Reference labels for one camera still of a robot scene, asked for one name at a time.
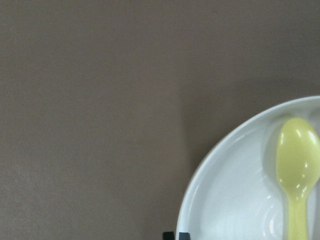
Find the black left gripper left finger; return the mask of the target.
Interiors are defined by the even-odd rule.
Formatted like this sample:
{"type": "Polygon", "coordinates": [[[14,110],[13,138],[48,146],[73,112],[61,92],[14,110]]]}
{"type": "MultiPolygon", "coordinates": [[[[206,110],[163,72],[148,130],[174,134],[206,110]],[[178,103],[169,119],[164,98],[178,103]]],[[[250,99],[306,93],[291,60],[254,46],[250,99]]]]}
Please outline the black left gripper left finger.
{"type": "Polygon", "coordinates": [[[162,233],[162,240],[174,240],[173,231],[165,231],[162,233]]]}

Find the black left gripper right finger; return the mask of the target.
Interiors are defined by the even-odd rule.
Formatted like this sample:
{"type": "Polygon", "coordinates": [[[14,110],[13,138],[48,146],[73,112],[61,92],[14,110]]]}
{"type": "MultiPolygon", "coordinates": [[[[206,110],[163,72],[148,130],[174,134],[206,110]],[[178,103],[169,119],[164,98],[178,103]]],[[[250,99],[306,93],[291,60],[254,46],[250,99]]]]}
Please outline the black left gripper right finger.
{"type": "Polygon", "coordinates": [[[190,240],[190,234],[188,232],[179,232],[178,240],[190,240]]]}

